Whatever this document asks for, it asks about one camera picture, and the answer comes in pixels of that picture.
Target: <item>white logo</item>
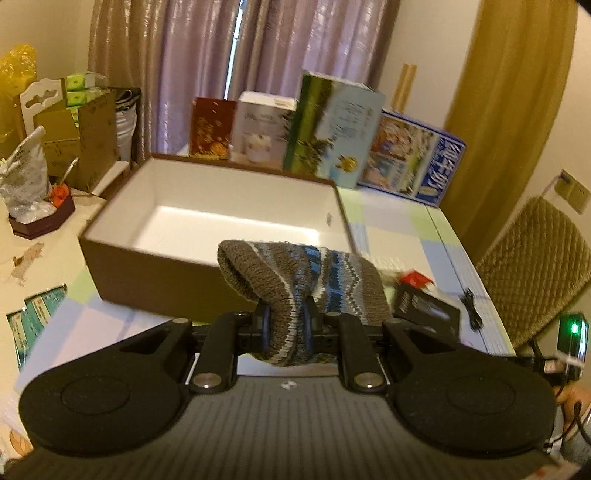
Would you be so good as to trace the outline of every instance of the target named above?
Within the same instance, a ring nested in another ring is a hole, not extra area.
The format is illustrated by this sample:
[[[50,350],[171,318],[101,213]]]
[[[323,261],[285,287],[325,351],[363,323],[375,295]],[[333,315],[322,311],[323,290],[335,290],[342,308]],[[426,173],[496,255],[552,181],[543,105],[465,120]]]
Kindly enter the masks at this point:
[[[286,380],[281,384],[281,388],[285,388],[286,390],[293,390],[297,387],[297,383],[293,380]]]

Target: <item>curtain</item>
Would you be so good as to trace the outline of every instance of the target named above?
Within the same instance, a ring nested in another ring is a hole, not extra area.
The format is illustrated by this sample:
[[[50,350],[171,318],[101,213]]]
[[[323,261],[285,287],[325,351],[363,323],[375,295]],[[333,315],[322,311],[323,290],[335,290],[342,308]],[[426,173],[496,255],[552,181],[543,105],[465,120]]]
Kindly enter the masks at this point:
[[[142,89],[138,161],[189,140],[196,96],[222,98],[236,0],[95,0],[89,65]]]
[[[152,151],[169,0],[95,0],[89,67],[111,86],[140,87],[138,161]]]
[[[482,0],[446,130],[467,143],[441,203],[472,261],[509,219],[566,85],[573,0]]]
[[[229,98],[297,97],[302,70],[376,87],[400,0],[248,0]]]

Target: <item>yellow curtain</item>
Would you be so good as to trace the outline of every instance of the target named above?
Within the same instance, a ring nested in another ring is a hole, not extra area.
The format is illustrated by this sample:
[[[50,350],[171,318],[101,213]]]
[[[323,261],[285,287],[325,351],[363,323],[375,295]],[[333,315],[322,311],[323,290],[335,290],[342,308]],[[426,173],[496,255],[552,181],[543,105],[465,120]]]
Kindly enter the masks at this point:
[[[508,220],[544,148],[576,20],[574,0],[481,0],[446,124],[467,149],[441,203],[473,261]]]

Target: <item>green packet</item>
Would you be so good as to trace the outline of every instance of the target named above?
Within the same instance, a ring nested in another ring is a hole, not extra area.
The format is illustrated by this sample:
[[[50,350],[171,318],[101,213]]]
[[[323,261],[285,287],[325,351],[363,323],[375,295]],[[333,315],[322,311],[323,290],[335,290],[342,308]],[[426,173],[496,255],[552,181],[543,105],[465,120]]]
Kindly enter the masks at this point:
[[[49,318],[66,298],[67,290],[66,285],[62,285],[33,295],[25,299],[25,306],[21,310],[6,315],[14,337],[19,371]]]

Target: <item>knitted sock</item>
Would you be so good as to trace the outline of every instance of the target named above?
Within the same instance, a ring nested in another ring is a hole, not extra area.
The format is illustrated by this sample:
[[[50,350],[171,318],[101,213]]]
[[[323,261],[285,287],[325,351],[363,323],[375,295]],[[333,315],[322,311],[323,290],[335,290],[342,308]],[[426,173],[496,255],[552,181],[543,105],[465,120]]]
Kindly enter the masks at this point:
[[[226,281],[249,300],[271,306],[271,352],[275,365],[317,361],[304,344],[303,301],[309,295],[320,312],[356,315],[380,325],[390,311],[376,268],[357,255],[289,243],[225,240],[217,261]]]

